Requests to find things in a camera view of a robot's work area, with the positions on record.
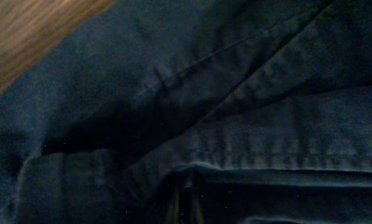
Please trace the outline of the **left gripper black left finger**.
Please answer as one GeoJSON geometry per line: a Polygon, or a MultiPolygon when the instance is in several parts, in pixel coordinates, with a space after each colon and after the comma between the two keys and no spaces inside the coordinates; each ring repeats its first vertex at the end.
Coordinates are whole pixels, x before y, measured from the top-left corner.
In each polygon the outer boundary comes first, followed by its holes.
{"type": "Polygon", "coordinates": [[[148,221],[150,224],[179,223],[179,181],[166,178],[149,202],[148,221]]]}

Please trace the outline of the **navy blue shorts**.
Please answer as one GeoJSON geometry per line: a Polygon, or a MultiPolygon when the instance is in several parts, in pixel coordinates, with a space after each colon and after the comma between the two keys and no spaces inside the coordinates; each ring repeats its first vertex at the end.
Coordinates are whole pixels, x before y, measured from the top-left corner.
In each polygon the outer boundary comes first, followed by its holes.
{"type": "Polygon", "coordinates": [[[372,1],[0,1],[0,223],[372,223],[372,1]]]}

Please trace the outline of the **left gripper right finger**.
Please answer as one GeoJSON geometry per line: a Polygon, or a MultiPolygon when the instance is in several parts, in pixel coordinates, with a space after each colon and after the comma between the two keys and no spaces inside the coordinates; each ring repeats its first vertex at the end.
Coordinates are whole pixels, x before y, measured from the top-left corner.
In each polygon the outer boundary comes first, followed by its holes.
{"type": "Polygon", "coordinates": [[[191,187],[190,224],[204,224],[197,185],[191,187]]]}

